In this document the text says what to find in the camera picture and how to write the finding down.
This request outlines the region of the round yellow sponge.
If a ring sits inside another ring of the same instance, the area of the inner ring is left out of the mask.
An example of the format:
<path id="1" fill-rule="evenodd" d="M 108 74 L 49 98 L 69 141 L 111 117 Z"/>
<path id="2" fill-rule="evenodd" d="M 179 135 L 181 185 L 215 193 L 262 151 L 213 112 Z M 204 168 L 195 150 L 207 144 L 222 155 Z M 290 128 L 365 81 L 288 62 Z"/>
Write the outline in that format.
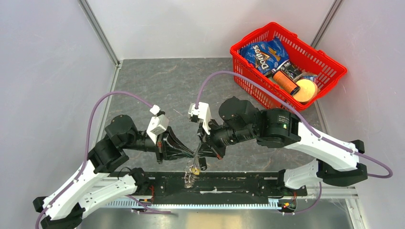
<path id="1" fill-rule="evenodd" d="M 293 95 L 293 98 L 300 103 L 307 103 L 319 93 L 318 86 L 311 80 L 301 79 L 297 81 L 300 87 L 299 91 Z"/>

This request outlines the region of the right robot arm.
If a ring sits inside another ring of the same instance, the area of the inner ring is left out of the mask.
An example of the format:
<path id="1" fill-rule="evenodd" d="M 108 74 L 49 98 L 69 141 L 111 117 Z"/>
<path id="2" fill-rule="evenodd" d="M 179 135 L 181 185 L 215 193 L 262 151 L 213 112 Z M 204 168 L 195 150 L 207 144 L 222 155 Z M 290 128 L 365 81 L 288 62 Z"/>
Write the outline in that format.
<path id="1" fill-rule="evenodd" d="M 278 173 L 276 190 L 288 195 L 310 183 L 324 182 L 331 186 L 347 187 L 368 178 L 366 165 L 360 163 L 357 152 L 364 152 L 360 140 L 326 142 L 326 135 L 290 111 L 273 108 L 260 110 L 247 100 L 236 97 L 225 100 L 219 115 L 219 125 L 211 116 L 207 103 L 191 104 L 188 117 L 199 124 L 198 154 L 222 159 L 227 146 L 254 139 L 267 148 L 286 148 L 313 157 L 306 165 L 283 169 Z"/>

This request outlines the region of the blue Doritos chip bag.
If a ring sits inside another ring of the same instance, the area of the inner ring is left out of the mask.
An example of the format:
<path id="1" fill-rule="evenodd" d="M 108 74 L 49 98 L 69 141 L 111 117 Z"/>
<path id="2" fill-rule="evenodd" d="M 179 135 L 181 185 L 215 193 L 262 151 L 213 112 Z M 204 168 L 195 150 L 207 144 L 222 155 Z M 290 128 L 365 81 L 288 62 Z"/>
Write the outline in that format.
<path id="1" fill-rule="evenodd" d="M 254 42 L 240 49 L 240 55 L 263 75 L 272 74 L 285 61 L 289 55 L 281 40 L 277 37 L 268 42 Z"/>

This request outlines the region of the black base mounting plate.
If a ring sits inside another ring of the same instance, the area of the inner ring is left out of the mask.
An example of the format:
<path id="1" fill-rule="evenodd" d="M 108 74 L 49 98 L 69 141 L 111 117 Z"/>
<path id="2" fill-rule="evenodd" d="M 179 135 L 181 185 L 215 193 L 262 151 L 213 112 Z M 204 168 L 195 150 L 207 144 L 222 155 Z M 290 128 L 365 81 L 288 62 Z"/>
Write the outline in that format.
<path id="1" fill-rule="evenodd" d="M 277 172 L 202 172 L 186 187 L 185 172 L 146 172 L 135 196 L 152 196 L 155 204 L 265 204 L 268 198 L 307 196 L 305 186 L 284 186 Z"/>

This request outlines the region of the orange cylindrical can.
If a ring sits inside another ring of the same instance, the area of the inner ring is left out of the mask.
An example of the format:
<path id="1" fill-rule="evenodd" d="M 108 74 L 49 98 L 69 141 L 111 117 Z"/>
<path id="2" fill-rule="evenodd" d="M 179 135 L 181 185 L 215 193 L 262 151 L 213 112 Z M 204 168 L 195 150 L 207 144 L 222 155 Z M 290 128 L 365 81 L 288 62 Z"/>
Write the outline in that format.
<path id="1" fill-rule="evenodd" d="M 295 95 L 300 90 L 300 87 L 280 70 L 275 71 L 272 78 L 289 95 Z"/>

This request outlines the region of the black snack packet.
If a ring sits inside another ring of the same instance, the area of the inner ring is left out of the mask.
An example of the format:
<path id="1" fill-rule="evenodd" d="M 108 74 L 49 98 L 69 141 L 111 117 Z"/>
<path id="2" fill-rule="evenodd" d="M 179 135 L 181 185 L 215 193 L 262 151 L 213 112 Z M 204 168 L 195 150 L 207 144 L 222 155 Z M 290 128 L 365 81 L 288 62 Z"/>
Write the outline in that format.
<path id="1" fill-rule="evenodd" d="M 293 81 L 297 80 L 298 77 L 302 74 L 302 71 L 290 60 L 282 62 L 281 65 L 278 67 L 278 70 L 282 71 Z"/>

